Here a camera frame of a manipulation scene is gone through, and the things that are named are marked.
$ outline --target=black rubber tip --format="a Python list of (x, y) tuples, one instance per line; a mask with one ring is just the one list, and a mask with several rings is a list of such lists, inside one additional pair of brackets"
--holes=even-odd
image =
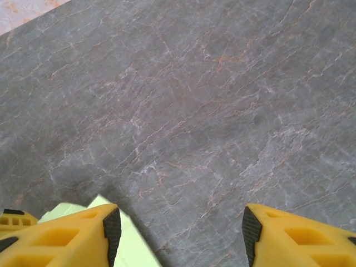
[(262, 233), (262, 224), (253, 214), (249, 207), (245, 208), (243, 217), (243, 236), (246, 246), (247, 259), (249, 266), (254, 265), (255, 260), (255, 244), (260, 240)]
[(16, 236), (11, 236), (10, 238), (5, 238), (5, 239), (0, 240), (0, 252), (7, 249), (9, 246), (11, 246), (17, 240), (18, 240), (18, 237), (16, 237)]
[(109, 242), (107, 259), (109, 267), (113, 267), (117, 253), (118, 244), (121, 237), (120, 211), (116, 208), (103, 220), (105, 237)]
[(16, 214), (16, 215), (24, 215), (24, 212), (22, 210), (10, 210), (10, 209), (4, 209), (3, 213), (7, 214)]

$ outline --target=yellow rectangular hole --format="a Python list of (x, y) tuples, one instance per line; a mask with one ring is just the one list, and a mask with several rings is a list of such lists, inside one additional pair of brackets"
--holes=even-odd
[(285, 232), (298, 245), (328, 245), (332, 242), (316, 229), (312, 228), (287, 228)]
[(22, 219), (22, 225), (24, 226), (30, 226), (31, 225), (31, 220), (30, 219)]
[(312, 258), (320, 267), (355, 267), (354, 261), (347, 254), (314, 254)]
[(92, 213), (88, 213), (88, 214), (83, 215), (82, 218), (91, 219), (91, 218), (94, 218), (96, 215), (98, 215), (97, 212), (92, 212)]
[(5, 267), (46, 267), (54, 256), (45, 255), (18, 255), (5, 263)]
[(20, 221), (18, 218), (12, 218), (12, 225), (20, 225)]
[(41, 235), (34, 246), (66, 246), (79, 233), (79, 229), (56, 228)]
[(281, 216), (275, 212), (272, 212), (272, 211), (267, 211), (267, 216), (268, 217), (271, 217), (271, 218), (280, 218)]
[(9, 218), (0, 217), (0, 224), (2, 224), (2, 225), (8, 225), (8, 224), (9, 224)]

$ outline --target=rectangular cutout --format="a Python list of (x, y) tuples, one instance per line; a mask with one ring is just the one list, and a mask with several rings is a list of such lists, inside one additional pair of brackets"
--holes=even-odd
[(20, 225), (19, 218), (12, 218), (12, 225)]
[(94, 218), (96, 215), (98, 215), (97, 212), (92, 212), (92, 213), (88, 213), (88, 214), (83, 215), (82, 218), (91, 219), (91, 218)]
[(56, 228), (42, 234), (34, 246), (66, 246), (79, 233), (79, 229)]
[(332, 242), (320, 233), (318, 230), (312, 228), (287, 228), (285, 232), (298, 245), (329, 245)]
[(2, 224), (2, 225), (9, 225), (9, 218), (0, 217), (0, 224)]
[(271, 217), (271, 218), (281, 218), (281, 216), (275, 212), (272, 212), (272, 211), (267, 211), (267, 216), (268, 217)]
[(22, 219), (22, 225), (24, 226), (30, 226), (31, 225), (31, 221), (29, 219)]

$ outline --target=marble surface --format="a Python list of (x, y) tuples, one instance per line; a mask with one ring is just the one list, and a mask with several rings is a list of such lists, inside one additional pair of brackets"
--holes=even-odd
[(68, 0), (0, 0), (0, 35), (66, 2)]
[(102, 194), (163, 266), (247, 266), (258, 202), (356, 231), (353, 0), (73, 0), (0, 37), (0, 206)]

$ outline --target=light green surface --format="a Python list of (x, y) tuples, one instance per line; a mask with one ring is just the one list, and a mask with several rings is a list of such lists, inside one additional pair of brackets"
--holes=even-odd
[[(98, 195), (88, 207), (70, 203), (60, 203), (52, 211), (44, 214), (38, 223), (108, 203), (110, 202), (101, 195)], [(147, 246), (130, 217), (122, 210), (120, 210), (120, 216), (122, 234), (114, 267), (160, 267), (160, 263), (157, 261), (151, 249)]]

